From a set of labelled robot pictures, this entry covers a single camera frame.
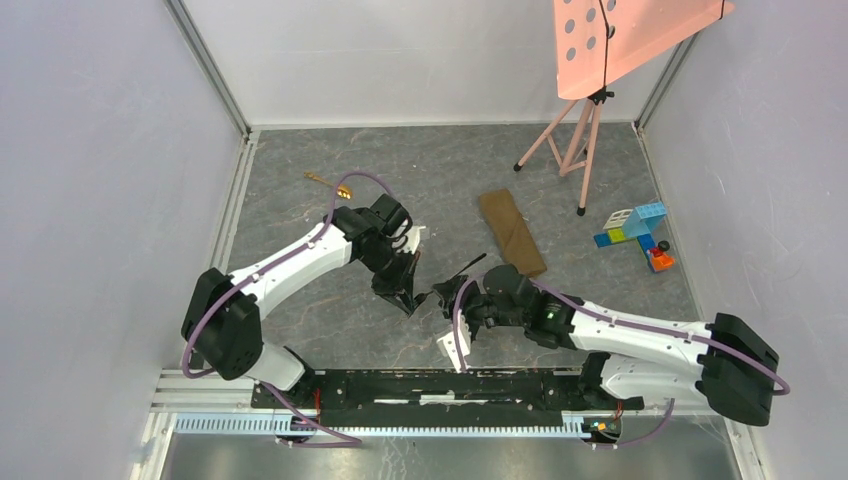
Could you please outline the brown cloth napkin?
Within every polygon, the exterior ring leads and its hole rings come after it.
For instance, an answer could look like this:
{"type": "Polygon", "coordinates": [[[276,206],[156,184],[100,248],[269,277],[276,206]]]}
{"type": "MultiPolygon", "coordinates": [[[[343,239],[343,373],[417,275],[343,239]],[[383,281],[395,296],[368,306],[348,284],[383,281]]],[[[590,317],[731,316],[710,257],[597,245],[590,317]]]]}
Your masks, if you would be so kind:
{"type": "Polygon", "coordinates": [[[478,202],[504,262],[529,278],[545,273],[547,264],[511,192],[505,188],[489,191],[481,194],[478,202]]]}

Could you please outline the gold spoon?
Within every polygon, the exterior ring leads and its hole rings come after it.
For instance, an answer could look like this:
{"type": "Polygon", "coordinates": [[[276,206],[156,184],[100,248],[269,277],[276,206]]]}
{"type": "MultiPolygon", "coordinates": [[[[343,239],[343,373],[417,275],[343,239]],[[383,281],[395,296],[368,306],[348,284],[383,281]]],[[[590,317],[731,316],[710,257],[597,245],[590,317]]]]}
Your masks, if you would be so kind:
{"type": "Polygon", "coordinates": [[[303,176],[306,179],[318,182],[318,183],[320,183],[324,186],[332,187],[336,196],[341,198],[341,199],[351,200],[353,198],[353,192],[352,192],[351,188],[349,186],[343,184],[343,183],[331,182],[331,181],[326,180],[323,177],[321,177],[321,176],[319,176],[319,175],[317,175],[313,172],[305,172],[303,174],[303,176]]]}

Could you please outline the black fork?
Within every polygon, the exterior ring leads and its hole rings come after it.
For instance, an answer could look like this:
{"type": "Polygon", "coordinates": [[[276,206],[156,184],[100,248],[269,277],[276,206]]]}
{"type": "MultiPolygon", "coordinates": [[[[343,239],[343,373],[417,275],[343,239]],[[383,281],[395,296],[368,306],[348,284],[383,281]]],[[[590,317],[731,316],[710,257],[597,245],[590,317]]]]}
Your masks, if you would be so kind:
{"type": "MultiPolygon", "coordinates": [[[[464,267],[463,267],[462,269],[460,269],[460,270],[459,270],[456,274],[454,274],[453,276],[451,276],[451,277],[450,277],[450,278],[448,278],[447,280],[449,280],[449,279],[465,279],[465,281],[466,281],[466,280],[468,280],[468,279],[469,279],[469,275],[468,275],[468,274],[466,274],[466,271],[467,271],[468,269],[470,269],[472,266],[474,266],[475,264],[477,264],[478,262],[480,262],[481,260],[483,260],[486,256],[487,256],[487,254],[486,254],[486,253],[482,253],[482,254],[480,254],[479,256],[477,256],[476,258],[474,258],[474,259],[473,259],[472,261],[470,261],[470,262],[469,262],[466,266],[464,266],[464,267]]],[[[427,300],[430,296],[435,296],[435,297],[438,299],[438,305],[439,305],[439,308],[443,311],[443,313],[444,313],[445,317],[448,317],[448,316],[450,315],[450,313],[452,312],[452,309],[453,309],[453,307],[454,307],[454,305],[455,305],[455,304],[454,304],[453,306],[441,306],[441,305],[439,304],[439,298],[438,298],[438,296],[437,296],[437,295],[433,292],[433,290],[432,290],[432,286],[431,286],[431,288],[430,288],[430,290],[429,290],[429,291],[427,291],[427,292],[423,292],[423,293],[419,293],[419,294],[421,295],[421,303],[420,303],[420,305],[422,305],[422,304],[423,304],[423,303],[424,303],[424,302],[425,302],[425,301],[426,301],[426,300],[427,300]]]]}

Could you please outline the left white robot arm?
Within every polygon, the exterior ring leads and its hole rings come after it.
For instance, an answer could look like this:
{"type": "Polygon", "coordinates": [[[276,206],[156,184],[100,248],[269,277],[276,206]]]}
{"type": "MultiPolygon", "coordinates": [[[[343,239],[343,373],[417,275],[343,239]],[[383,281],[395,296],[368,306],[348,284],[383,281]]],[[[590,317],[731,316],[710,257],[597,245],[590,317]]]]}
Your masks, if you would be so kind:
{"type": "Polygon", "coordinates": [[[251,378],[274,386],[290,407],[306,405],[314,381],[290,349],[264,340],[262,322],[294,293],[350,263],[372,274],[375,295],[405,314],[422,296],[414,292],[423,226],[388,194],[370,207],[341,206],[297,241],[230,273],[211,268],[198,278],[181,335],[225,380],[251,378]]]}

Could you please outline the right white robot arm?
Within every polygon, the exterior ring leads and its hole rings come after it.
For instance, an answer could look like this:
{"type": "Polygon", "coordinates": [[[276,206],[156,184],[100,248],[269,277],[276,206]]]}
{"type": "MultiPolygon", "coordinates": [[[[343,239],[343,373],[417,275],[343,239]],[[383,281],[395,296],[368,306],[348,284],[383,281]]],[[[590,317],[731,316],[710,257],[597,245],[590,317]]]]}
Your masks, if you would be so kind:
{"type": "Polygon", "coordinates": [[[514,327],[541,347],[586,353],[577,392],[591,408],[675,400],[764,427],[774,398],[791,391],[777,372],[777,352],[734,315],[677,322],[616,311],[508,264],[481,278],[458,274],[432,290],[452,323],[440,342],[458,372],[467,371],[480,329],[514,327]]]}

